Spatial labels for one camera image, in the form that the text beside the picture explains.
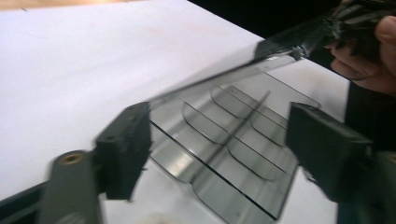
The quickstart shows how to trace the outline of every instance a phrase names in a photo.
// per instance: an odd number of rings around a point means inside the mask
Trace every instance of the plastic compartment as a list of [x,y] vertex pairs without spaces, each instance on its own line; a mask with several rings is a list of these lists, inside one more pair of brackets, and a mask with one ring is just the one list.
[[279,219],[298,162],[285,147],[290,102],[318,103],[266,74],[151,111],[154,159],[229,223]]

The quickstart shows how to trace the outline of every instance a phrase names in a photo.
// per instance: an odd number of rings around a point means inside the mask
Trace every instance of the transparent plastic sheet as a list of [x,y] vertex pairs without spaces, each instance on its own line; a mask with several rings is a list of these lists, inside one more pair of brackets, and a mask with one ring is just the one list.
[[167,98],[151,110],[151,158],[227,222],[273,223],[298,165],[290,102],[319,106],[263,72]]

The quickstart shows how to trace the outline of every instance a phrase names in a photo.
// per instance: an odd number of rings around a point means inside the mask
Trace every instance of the white table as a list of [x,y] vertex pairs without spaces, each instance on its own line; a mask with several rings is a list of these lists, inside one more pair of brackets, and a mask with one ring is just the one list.
[[[259,40],[184,0],[0,12],[0,200],[44,181],[55,157],[92,149],[124,107]],[[343,116],[344,79],[309,61],[271,74]],[[108,223],[223,222],[190,186],[147,167],[134,203],[103,203]],[[280,223],[330,224],[335,211],[299,171]]]

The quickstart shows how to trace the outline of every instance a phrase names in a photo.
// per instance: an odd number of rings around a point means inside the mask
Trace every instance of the white surface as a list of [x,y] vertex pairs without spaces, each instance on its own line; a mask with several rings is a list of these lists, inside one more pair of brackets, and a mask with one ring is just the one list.
[[[0,30],[0,199],[45,180],[60,154],[91,149],[124,107],[260,40],[182,0],[4,11]],[[272,74],[342,117],[340,77],[309,61]],[[147,167],[135,203],[104,203],[108,223],[222,223],[189,186]],[[334,214],[298,173],[280,222],[334,223]]]

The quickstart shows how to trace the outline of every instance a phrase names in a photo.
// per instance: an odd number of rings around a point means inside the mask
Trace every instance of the hand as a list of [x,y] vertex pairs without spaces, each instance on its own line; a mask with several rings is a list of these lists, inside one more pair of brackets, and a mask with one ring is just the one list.
[[332,69],[357,85],[396,97],[396,17],[383,18],[375,28],[380,41],[380,62],[374,63],[362,56],[350,56],[351,47],[336,49],[328,46],[335,60]]

